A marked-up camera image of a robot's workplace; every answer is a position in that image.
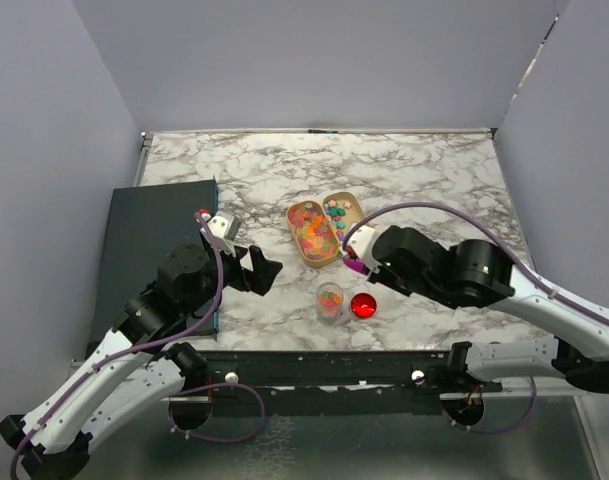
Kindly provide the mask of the purple plastic scoop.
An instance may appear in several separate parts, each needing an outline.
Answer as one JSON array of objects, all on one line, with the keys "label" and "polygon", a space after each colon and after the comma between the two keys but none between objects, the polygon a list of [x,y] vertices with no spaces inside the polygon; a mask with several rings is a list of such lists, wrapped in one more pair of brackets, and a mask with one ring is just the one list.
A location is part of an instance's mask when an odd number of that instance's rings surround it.
[{"label": "purple plastic scoop", "polygon": [[368,276],[370,273],[370,270],[359,258],[351,258],[350,256],[345,256],[343,258],[343,263],[347,268],[361,275]]}]

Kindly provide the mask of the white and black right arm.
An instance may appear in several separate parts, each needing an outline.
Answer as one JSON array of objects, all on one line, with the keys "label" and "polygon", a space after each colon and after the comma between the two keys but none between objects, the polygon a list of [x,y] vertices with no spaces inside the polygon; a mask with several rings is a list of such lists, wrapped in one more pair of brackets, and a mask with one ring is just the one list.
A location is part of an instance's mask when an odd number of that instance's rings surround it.
[{"label": "white and black right arm", "polygon": [[559,288],[485,240],[444,248],[410,227],[379,232],[363,226],[348,245],[372,283],[453,310],[487,308],[546,331],[546,337],[531,341],[454,344],[443,367],[451,389],[550,377],[609,394],[609,308]]}]

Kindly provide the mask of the clear plastic cup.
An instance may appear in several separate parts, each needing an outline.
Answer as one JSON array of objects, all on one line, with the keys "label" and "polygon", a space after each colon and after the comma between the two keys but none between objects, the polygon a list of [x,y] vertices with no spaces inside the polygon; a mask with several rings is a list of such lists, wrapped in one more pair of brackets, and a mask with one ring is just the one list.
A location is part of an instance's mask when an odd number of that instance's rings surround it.
[{"label": "clear plastic cup", "polygon": [[325,282],[318,287],[315,297],[317,319],[324,324],[336,323],[343,310],[343,289],[334,282]]}]

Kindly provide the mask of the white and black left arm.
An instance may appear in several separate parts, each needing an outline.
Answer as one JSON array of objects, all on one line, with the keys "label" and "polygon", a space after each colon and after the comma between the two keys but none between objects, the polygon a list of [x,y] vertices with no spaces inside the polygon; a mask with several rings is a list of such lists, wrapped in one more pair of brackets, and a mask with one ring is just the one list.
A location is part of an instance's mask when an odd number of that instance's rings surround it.
[{"label": "white and black left arm", "polygon": [[207,360],[188,342],[189,317],[210,319],[225,287],[267,294],[282,263],[262,250],[203,243],[172,250],[93,353],[40,406],[0,422],[11,478],[72,479],[115,430],[167,396],[210,392]]}]

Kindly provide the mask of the red round lid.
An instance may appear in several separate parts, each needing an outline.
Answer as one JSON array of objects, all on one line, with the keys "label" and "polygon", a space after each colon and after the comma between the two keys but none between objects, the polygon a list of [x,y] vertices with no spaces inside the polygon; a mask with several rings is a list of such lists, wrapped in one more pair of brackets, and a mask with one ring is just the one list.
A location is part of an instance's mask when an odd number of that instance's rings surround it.
[{"label": "red round lid", "polygon": [[369,293],[357,293],[350,300],[350,310],[357,318],[371,318],[377,311],[377,301]]}]

